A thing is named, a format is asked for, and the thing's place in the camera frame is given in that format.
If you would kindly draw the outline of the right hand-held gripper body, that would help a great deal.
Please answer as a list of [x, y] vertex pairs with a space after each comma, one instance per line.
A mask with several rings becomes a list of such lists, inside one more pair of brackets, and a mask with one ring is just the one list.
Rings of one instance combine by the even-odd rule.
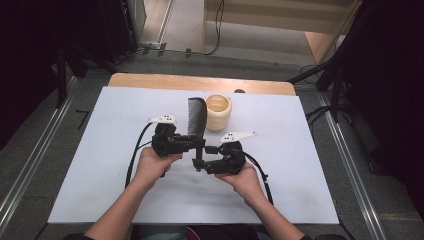
[[255, 136], [255, 132], [227, 132], [220, 140], [220, 160], [208, 161], [208, 174], [238, 174], [244, 166], [245, 153], [240, 141]]

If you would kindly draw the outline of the person's clothing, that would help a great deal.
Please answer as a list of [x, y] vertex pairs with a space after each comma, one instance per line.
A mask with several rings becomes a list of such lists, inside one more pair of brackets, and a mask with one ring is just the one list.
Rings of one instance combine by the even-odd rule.
[[272, 240], [268, 233], [244, 224], [135, 226], [130, 240]]

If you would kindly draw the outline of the white board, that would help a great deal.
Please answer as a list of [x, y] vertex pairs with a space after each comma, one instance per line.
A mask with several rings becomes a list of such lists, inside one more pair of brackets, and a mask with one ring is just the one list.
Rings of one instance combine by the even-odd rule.
[[[187, 131], [191, 91], [102, 89], [49, 216], [53, 224], [96, 221], [121, 194], [136, 143], [154, 133], [147, 121], [172, 114]], [[337, 213], [296, 96], [232, 93], [230, 132], [255, 132], [242, 140], [268, 176], [275, 207], [296, 224], [335, 224]], [[192, 165], [188, 152], [144, 198], [141, 224], [258, 223], [233, 188]]]

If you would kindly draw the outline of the metal floor rail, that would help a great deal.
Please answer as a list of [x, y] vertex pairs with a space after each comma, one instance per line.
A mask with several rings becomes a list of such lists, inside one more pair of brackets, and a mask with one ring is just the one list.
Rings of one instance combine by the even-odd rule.
[[341, 126], [330, 113], [329, 100], [322, 93], [317, 98], [323, 110], [314, 118], [313, 137], [339, 225], [348, 240], [388, 240]]
[[5, 232], [17, 206], [19, 205], [29, 183], [31, 182], [46, 150], [53, 140], [69, 106], [73, 100], [74, 92], [80, 80], [73, 76], [66, 85], [68, 96], [63, 104], [54, 110], [47, 126], [44, 128], [40, 138], [34, 146], [31, 154], [22, 167], [18, 177], [14, 181], [11, 189], [0, 203], [0, 237]]

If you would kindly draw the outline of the cream ribbed cup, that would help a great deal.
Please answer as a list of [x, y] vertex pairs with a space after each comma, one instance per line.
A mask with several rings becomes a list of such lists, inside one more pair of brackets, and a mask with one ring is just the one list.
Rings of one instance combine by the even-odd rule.
[[218, 132], [223, 130], [229, 123], [232, 103], [224, 95], [211, 94], [205, 98], [207, 105], [206, 128], [210, 131]]

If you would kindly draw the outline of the black metal stand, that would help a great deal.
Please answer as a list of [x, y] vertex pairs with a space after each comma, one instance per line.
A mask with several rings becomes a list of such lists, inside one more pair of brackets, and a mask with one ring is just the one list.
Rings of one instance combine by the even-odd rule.
[[321, 92], [332, 86], [331, 101], [330, 105], [327, 106], [327, 109], [329, 110], [333, 120], [338, 123], [337, 112], [339, 111], [339, 98], [344, 74], [344, 65], [342, 63], [341, 53], [336, 51], [327, 61], [300, 73], [299, 75], [289, 79], [288, 82], [296, 84], [318, 73], [321, 73], [321, 75], [315, 83], [316, 90]]
[[57, 51], [57, 108], [60, 108], [64, 104], [68, 96], [66, 66], [69, 66], [71, 71], [76, 76], [85, 77], [88, 71], [88, 67], [83, 62], [83, 58], [91, 60], [111, 74], [118, 72], [115, 67], [101, 59], [99, 56], [96, 56], [95, 54], [84, 49], [82, 46], [75, 43], [63, 44]]

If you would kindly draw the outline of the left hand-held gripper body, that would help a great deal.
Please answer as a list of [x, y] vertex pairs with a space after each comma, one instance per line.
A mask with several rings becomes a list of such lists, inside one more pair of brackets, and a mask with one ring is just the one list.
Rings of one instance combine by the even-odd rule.
[[176, 133], [176, 119], [173, 115], [151, 117], [149, 123], [156, 123], [152, 136], [152, 147], [160, 157], [185, 152], [185, 137]]

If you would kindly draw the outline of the person's left hand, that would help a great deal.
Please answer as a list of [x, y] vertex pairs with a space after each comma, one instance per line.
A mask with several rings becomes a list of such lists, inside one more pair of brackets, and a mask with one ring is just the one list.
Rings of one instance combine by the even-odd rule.
[[133, 180], [151, 189], [155, 182], [171, 168], [171, 165], [182, 157], [182, 153], [160, 157], [152, 147], [146, 147], [141, 151]]

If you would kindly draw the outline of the person's right hand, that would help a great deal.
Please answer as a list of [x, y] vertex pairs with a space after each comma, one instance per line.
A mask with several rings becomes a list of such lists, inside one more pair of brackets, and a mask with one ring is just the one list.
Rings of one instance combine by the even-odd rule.
[[231, 185], [250, 207], [267, 200], [260, 186], [257, 172], [250, 163], [245, 163], [237, 175], [215, 174], [215, 177]]

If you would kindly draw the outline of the wooden table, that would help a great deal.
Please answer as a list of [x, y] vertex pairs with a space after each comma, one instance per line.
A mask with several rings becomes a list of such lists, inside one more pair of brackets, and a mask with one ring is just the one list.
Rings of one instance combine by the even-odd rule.
[[173, 90], [196, 90], [272, 94], [295, 96], [294, 86], [288, 82], [228, 79], [199, 76], [166, 75], [166, 74], [113, 74], [108, 83], [113, 87], [138, 87]]

